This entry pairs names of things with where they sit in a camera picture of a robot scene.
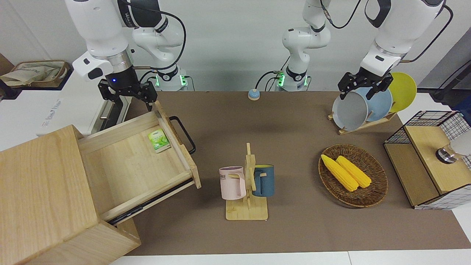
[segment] plate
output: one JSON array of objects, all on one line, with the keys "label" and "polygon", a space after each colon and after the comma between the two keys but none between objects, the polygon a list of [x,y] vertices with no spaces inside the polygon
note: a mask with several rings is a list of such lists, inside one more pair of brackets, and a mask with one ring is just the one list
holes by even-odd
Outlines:
[{"label": "plate", "polygon": [[391,91],[394,106],[391,108],[391,112],[401,111],[412,104],[417,94],[417,85],[414,79],[405,73],[391,73],[394,78],[389,85]]},{"label": "plate", "polygon": [[380,203],[388,193],[388,178],[383,167],[362,148],[350,144],[336,144],[326,148],[322,154],[334,160],[342,155],[371,178],[370,186],[359,187],[356,191],[350,192],[340,184],[319,158],[318,169],[321,181],[339,201],[350,206],[365,208]]},{"label": "plate", "polygon": [[368,117],[366,100],[355,91],[351,91],[341,100],[338,96],[333,102],[332,118],[335,124],[346,131],[358,129]]},{"label": "plate", "polygon": [[368,105],[368,112],[373,113],[366,119],[367,122],[381,120],[391,110],[392,94],[391,91],[381,91],[373,95],[370,100],[366,99],[366,94],[370,91],[370,87],[360,87],[355,90],[356,93],[362,95]]}]

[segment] blue mug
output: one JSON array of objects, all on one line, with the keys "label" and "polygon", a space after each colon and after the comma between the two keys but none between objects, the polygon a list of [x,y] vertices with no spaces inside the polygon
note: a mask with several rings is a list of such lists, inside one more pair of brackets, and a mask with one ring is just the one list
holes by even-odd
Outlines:
[{"label": "blue mug", "polygon": [[275,167],[273,165],[255,165],[253,172],[257,190],[252,191],[254,196],[270,197],[275,193]]}]

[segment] white plate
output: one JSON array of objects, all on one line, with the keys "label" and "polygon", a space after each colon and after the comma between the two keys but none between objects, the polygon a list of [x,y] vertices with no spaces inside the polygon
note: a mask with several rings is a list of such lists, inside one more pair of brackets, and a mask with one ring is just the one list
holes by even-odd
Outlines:
[{"label": "white plate", "polygon": [[358,93],[351,91],[344,100],[338,96],[333,102],[333,121],[346,131],[358,129],[368,117],[366,100]]}]

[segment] green tea packet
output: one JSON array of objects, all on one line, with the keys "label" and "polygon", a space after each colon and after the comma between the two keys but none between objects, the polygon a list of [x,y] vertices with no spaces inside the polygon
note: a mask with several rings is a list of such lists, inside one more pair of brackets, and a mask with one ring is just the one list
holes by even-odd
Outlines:
[{"label": "green tea packet", "polygon": [[170,148],[169,139],[165,136],[162,129],[153,131],[147,135],[156,153],[160,153]]}]

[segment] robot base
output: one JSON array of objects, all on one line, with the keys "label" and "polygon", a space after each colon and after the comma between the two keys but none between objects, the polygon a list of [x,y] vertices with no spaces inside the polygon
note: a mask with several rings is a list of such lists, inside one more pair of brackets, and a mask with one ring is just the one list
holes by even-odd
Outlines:
[{"label": "robot base", "polygon": [[291,78],[285,78],[283,82],[283,86],[280,86],[279,83],[276,83],[275,91],[288,91],[288,92],[296,92],[296,91],[306,91],[308,89],[308,82],[307,76],[305,76],[301,81],[295,82],[291,80]]},{"label": "robot base", "polygon": [[188,91],[186,78],[187,72],[179,67],[178,73],[170,80],[165,81],[159,75],[156,75],[155,90],[161,91]]}]

